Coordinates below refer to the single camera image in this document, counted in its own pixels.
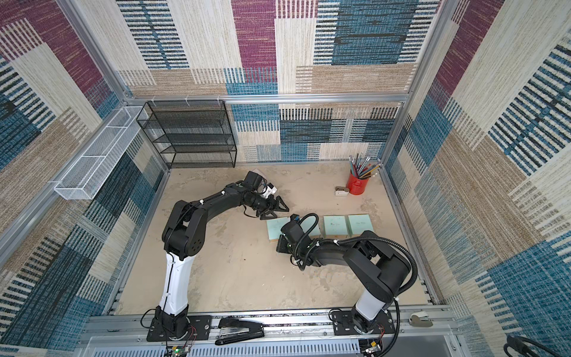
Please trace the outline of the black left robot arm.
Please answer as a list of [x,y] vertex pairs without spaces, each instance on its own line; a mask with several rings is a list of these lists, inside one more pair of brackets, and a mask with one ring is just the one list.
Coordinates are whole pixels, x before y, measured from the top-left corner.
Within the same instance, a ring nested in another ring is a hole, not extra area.
[[237,207],[251,208],[253,217],[271,220],[289,212],[277,188],[264,176],[249,171],[243,180],[227,184],[220,192],[193,202],[175,203],[161,240],[167,259],[164,291],[148,328],[148,342],[181,341],[190,336],[187,290],[195,257],[205,244],[212,218]]

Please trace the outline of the mint drawer jewelry box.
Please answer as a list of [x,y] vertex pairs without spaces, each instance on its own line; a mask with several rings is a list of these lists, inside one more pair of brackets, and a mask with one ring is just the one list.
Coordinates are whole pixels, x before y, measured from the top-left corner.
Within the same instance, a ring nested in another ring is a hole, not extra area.
[[373,223],[368,214],[349,215],[349,234],[351,237],[359,237],[365,231],[373,231]]

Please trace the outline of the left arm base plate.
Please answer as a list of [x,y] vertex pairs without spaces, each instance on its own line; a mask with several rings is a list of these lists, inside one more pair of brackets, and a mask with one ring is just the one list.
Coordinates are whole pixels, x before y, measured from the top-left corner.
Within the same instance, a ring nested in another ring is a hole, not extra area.
[[211,333],[211,315],[188,315],[184,320],[178,319],[176,327],[168,327],[167,322],[153,318],[147,333],[147,342],[206,341]]

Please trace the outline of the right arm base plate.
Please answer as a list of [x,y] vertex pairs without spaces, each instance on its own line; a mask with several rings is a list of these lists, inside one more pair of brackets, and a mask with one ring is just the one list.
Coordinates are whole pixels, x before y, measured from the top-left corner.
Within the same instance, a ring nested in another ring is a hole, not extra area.
[[373,322],[356,323],[351,310],[339,308],[330,309],[328,317],[333,325],[336,336],[349,335],[380,335],[395,333],[395,319],[390,312],[381,310]]

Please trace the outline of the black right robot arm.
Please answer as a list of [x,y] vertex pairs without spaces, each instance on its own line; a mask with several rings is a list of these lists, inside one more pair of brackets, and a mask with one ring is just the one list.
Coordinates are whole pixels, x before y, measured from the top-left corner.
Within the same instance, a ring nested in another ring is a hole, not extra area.
[[300,271],[309,266],[349,267],[364,286],[364,292],[351,310],[352,325],[359,333],[371,333],[388,318],[400,294],[418,278],[413,255],[401,244],[372,231],[349,239],[311,238],[302,222],[311,217],[292,215],[280,229],[277,252],[288,254]]

